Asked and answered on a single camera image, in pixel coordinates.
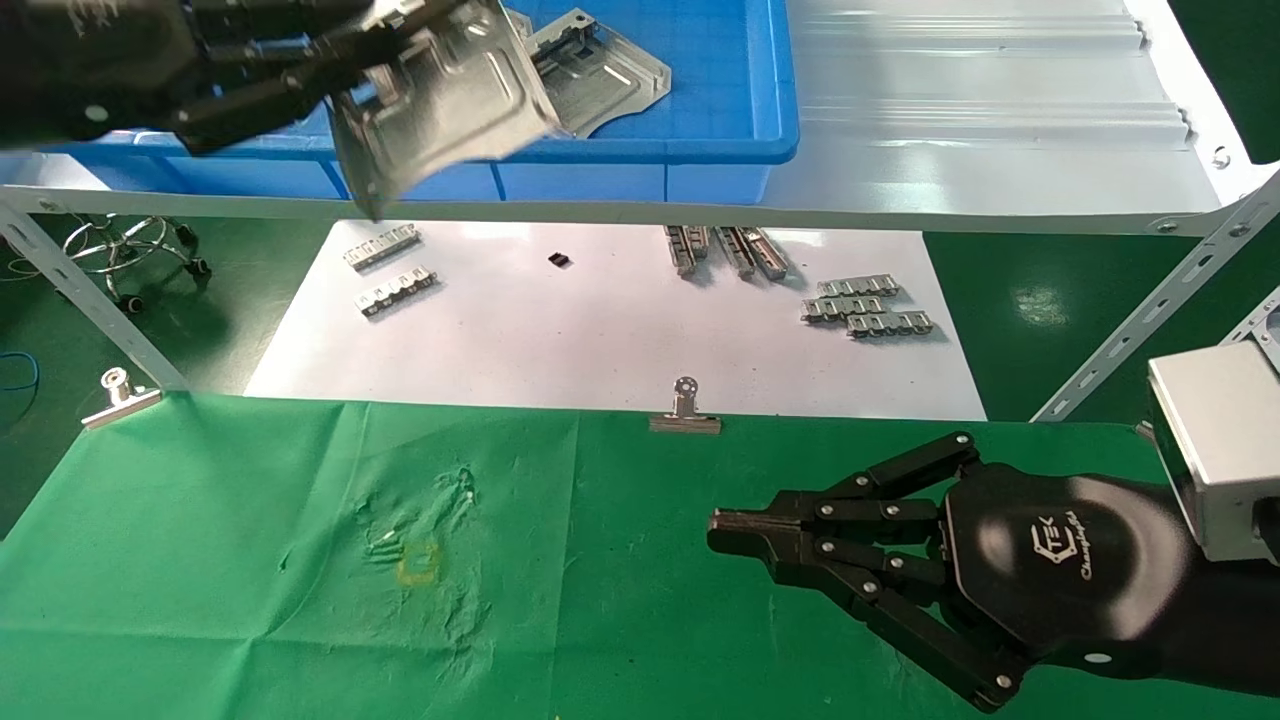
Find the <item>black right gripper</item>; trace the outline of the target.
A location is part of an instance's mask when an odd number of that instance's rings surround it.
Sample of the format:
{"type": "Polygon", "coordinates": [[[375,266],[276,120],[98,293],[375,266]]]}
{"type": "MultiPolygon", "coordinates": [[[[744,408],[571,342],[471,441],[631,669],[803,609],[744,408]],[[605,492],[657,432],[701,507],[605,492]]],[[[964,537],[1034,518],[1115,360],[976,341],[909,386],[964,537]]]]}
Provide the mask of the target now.
{"type": "MultiPolygon", "coordinates": [[[[755,557],[774,583],[818,591],[974,708],[1021,688],[1023,657],[983,650],[908,596],[911,579],[874,546],[923,542],[943,516],[916,493],[980,459],[960,430],[855,471],[828,489],[781,489],[762,510],[717,509],[718,553],[755,557]],[[769,536],[809,532],[813,536],[769,536]]],[[[1053,664],[1147,664],[1155,628],[1198,551],[1171,493],[1102,475],[1042,477],[1007,465],[969,471],[945,496],[960,596],[1028,656],[1053,664]]]]}

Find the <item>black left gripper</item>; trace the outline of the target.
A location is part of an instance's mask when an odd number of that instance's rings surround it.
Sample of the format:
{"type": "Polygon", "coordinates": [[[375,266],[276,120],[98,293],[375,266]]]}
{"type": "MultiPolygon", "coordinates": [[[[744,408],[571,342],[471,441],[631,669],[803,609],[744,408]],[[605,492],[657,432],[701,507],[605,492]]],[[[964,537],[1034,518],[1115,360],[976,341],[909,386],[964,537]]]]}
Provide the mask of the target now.
{"type": "Polygon", "coordinates": [[[204,155],[308,117],[439,1],[4,1],[3,149],[165,126],[204,155]],[[204,51],[211,58],[202,72],[204,51]]]}

